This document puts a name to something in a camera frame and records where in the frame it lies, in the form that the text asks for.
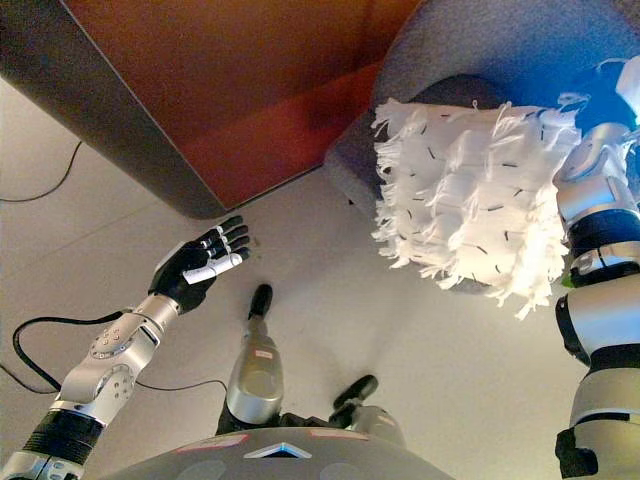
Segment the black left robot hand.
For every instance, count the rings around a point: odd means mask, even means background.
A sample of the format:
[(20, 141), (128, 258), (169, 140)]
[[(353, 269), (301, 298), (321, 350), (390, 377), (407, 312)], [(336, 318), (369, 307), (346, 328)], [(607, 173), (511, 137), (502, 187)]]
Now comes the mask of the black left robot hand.
[(249, 258), (249, 241), (243, 218), (228, 218), (175, 247), (156, 267), (148, 294), (173, 300), (181, 314), (196, 309), (223, 273)]

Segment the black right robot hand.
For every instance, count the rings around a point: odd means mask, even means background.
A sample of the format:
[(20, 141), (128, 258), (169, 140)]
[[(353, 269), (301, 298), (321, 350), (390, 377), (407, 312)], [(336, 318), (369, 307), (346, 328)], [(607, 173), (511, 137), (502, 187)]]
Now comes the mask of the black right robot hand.
[(604, 123), (639, 126), (639, 57), (610, 58), (580, 73), (557, 103), (583, 134)]

